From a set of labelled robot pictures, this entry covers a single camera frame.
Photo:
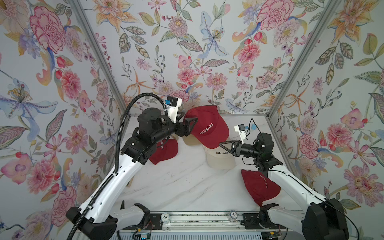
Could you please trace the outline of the maroon Colorado cap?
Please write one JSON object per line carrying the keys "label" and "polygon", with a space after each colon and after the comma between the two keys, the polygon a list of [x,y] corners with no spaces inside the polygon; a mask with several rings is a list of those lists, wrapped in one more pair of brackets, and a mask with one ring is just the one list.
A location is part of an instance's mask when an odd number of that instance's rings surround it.
{"label": "maroon Colorado cap", "polygon": [[227,123],[219,113],[217,106],[200,106],[190,109],[185,118],[197,118],[191,134],[206,148],[215,149],[225,142],[230,134]]}

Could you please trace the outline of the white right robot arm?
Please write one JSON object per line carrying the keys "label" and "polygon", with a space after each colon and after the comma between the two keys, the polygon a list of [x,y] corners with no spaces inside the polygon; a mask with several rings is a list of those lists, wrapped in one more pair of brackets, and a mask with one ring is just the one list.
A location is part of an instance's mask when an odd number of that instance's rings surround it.
{"label": "white right robot arm", "polygon": [[307,240],[348,240],[348,218],[343,205],[304,185],[273,155],[274,145],[272,136],[267,133],[259,133],[253,144],[242,140],[219,144],[234,157],[252,158],[263,176],[277,184],[302,209],[299,213],[278,204],[268,204],[259,209],[259,225],[265,229],[284,226]]}

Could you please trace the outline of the tan Colorado baseball cap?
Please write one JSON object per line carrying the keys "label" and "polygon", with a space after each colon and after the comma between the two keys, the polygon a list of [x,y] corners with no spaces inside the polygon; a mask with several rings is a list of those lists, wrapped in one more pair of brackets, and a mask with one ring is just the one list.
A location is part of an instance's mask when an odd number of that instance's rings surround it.
{"label": "tan Colorado baseball cap", "polygon": [[193,135],[184,136],[182,139],[187,146],[196,146],[201,144],[200,141]]}

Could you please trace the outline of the aluminium corner frame post left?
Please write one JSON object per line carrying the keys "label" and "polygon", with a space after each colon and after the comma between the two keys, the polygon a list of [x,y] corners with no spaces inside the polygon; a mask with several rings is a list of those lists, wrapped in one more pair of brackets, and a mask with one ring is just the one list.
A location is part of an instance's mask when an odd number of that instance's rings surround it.
{"label": "aluminium corner frame post left", "polygon": [[126,103],[123,99],[122,94],[120,93],[118,89],[118,85],[115,81],[115,78],[113,76],[113,73],[111,71],[111,68],[108,65],[107,60],[104,57],[103,51],[99,45],[99,42],[97,41],[96,35],[92,29],[92,26],[86,16],[85,10],[83,9],[83,6],[81,5],[80,1],[74,1],[69,0],[69,4],[71,8],[73,9],[73,12],[80,24],[80,26],[83,28],[85,36],[92,48],[92,50],[95,53],[95,58],[97,62],[99,63],[100,68],[102,69],[103,73],[106,76],[107,82],[110,84],[110,87],[112,89],[112,93],[115,96],[115,99],[117,101],[117,104],[119,106],[119,109],[122,111],[122,113],[126,109]]}

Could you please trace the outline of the aluminium corner frame post right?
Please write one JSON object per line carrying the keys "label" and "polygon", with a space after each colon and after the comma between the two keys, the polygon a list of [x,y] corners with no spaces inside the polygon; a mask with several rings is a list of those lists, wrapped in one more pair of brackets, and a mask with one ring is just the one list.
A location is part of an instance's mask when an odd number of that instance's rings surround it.
{"label": "aluminium corner frame post right", "polygon": [[278,112],[278,108],[283,102],[285,95],[287,94],[289,88],[293,84],[297,74],[301,70],[302,66],[305,64],[311,51],[315,48],[315,45],[317,44],[317,41],[320,35],[325,30],[326,28],[325,25],[328,22],[330,15],[332,14],[333,8],[334,8],[334,4],[332,3],[332,1],[326,1],[325,8],[319,16],[319,19],[315,25],[315,28],[312,31],[312,35],[309,37],[309,40],[305,44],[303,50],[300,52],[296,63],[294,64],[292,70],[288,75],[287,80],[283,84],[283,87],[278,93],[277,98],[274,101],[274,104],[272,105],[268,114],[266,115],[266,118],[268,120],[271,120],[272,117]]}

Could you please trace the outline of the cream Colorado baseball cap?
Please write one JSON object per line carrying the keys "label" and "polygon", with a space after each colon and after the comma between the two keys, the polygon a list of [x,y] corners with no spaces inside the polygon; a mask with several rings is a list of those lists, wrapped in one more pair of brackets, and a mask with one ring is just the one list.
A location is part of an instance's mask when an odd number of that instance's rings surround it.
{"label": "cream Colorado baseball cap", "polygon": [[231,170],[236,166],[235,157],[221,147],[209,149],[204,147],[209,167],[216,170]]}

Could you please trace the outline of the aluminium corner frame post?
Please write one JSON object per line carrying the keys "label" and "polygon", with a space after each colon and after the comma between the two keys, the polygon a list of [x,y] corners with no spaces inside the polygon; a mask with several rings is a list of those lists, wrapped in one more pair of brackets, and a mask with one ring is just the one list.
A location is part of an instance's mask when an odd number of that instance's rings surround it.
{"label": "aluminium corner frame post", "polygon": [[289,88],[293,84],[297,74],[301,70],[302,66],[305,64],[311,51],[315,48],[315,45],[317,44],[317,41],[320,35],[325,30],[326,28],[325,25],[328,22],[330,15],[332,14],[333,8],[334,8],[334,4],[332,3],[332,1],[326,1],[325,8],[319,16],[319,19],[315,25],[315,28],[312,31],[312,35],[309,37],[309,40],[305,44],[303,50],[300,52],[296,63],[294,64],[292,70],[288,75],[287,80],[283,84],[283,87],[278,93],[277,98],[274,101],[274,104],[272,105],[268,114],[266,115],[266,118],[268,120],[271,120],[272,117],[278,112],[278,108],[283,102],[285,95],[287,94]]}
{"label": "aluminium corner frame post", "polygon": [[123,99],[122,94],[120,93],[118,89],[118,85],[115,81],[115,78],[113,76],[113,73],[111,71],[111,68],[108,65],[107,60],[104,57],[103,51],[99,45],[99,42],[97,41],[96,35],[92,29],[92,26],[86,16],[85,10],[83,9],[83,6],[81,5],[80,1],[74,1],[69,0],[69,4],[71,8],[73,9],[73,12],[80,24],[80,26],[83,28],[85,36],[92,48],[92,50],[95,53],[95,58],[97,62],[99,63],[100,68],[102,69],[103,73],[106,76],[107,82],[110,84],[110,87],[112,89],[112,93],[115,96],[115,99],[117,101],[117,104],[119,106],[119,109],[122,111],[122,113],[126,109],[126,103]]}

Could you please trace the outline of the green circuit board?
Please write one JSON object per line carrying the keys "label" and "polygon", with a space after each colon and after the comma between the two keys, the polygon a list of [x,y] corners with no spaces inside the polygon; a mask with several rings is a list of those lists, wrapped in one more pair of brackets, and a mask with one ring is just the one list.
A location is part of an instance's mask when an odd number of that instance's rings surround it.
{"label": "green circuit board", "polygon": [[150,240],[151,233],[138,233],[134,237],[135,240]]}

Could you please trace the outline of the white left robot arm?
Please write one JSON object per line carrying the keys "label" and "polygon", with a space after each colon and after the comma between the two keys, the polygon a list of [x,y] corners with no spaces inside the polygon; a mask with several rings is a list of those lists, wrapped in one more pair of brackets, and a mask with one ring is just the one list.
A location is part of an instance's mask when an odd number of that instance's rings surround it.
{"label": "white left robot arm", "polygon": [[117,199],[133,176],[157,151],[158,143],[175,134],[179,137],[191,134],[196,117],[178,120],[177,110],[169,109],[173,117],[156,108],[148,108],[138,116],[138,127],[123,147],[121,139],[116,140],[114,168],[101,185],[80,207],[71,207],[66,217],[74,226],[68,239],[81,231],[90,240],[109,240],[116,232],[127,227],[143,228],[149,223],[150,210],[142,204],[113,210]]}

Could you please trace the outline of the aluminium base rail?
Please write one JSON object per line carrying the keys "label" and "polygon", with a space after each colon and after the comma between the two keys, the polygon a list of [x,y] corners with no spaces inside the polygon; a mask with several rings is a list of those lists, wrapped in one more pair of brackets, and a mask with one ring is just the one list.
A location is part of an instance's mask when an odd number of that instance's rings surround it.
{"label": "aluminium base rail", "polygon": [[156,230],[164,232],[220,232],[220,231],[279,231],[301,232],[299,222],[305,217],[302,211],[289,211],[280,207],[272,209],[275,219],[266,211],[246,212],[151,212],[140,206],[114,209],[102,223],[96,217],[84,217],[77,231],[90,239],[110,239],[122,230]]}

